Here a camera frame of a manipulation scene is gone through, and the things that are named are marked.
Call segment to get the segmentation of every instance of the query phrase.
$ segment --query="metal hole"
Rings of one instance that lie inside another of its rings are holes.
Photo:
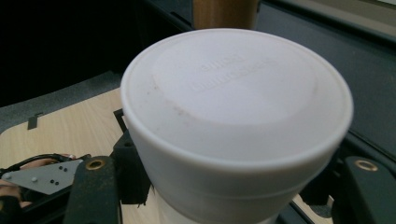
[[[97,170],[102,168],[105,165],[105,162],[102,160],[95,160],[95,161],[90,161],[85,165],[85,168],[87,170]]]
[[[378,167],[369,161],[358,160],[358,161],[355,161],[355,165],[358,166],[359,168],[361,168],[362,170],[366,170],[366,171],[375,172],[378,170]]]

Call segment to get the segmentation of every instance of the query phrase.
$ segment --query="white plastic container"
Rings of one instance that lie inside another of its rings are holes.
[[[239,29],[150,46],[120,93],[154,188],[201,223],[276,216],[328,164],[353,113],[347,84],[316,53]]]

